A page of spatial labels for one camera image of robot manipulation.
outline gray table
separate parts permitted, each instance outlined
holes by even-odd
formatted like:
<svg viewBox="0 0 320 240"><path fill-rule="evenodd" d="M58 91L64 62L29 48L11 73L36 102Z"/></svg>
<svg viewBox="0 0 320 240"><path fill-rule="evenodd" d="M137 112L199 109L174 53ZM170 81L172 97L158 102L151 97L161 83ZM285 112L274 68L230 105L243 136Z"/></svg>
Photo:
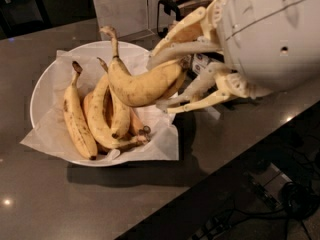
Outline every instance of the gray table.
<svg viewBox="0 0 320 240"><path fill-rule="evenodd" d="M100 40L95 20L0 41L0 238L113 239L320 100L320 79L293 91L218 106L220 120L179 116L182 159L85 168L19 144L33 88L56 50Z"/></svg>

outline robotic arm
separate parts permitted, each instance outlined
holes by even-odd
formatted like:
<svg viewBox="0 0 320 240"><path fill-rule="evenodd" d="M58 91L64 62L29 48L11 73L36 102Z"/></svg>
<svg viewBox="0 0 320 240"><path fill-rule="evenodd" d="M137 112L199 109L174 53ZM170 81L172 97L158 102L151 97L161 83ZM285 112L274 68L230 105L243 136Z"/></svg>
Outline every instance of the robotic arm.
<svg viewBox="0 0 320 240"><path fill-rule="evenodd" d="M223 53L225 63L210 63L184 93L157 106L168 113L190 111L289 90L320 75L319 5L320 0L214 0L199 7L159 42L148 67L203 52ZM214 84L216 92L195 98Z"/></svg>

